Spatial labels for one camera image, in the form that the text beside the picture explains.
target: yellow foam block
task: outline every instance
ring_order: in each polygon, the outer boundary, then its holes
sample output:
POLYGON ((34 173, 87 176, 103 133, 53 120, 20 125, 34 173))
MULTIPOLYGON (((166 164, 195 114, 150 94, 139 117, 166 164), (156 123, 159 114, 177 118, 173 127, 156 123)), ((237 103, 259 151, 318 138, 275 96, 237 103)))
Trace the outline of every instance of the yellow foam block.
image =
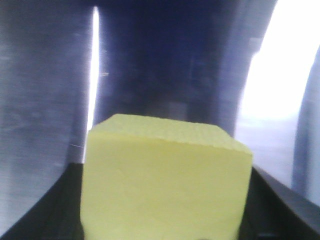
POLYGON ((235 240, 252 154, 217 126, 116 114, 88 134, 86 240, 235 240))

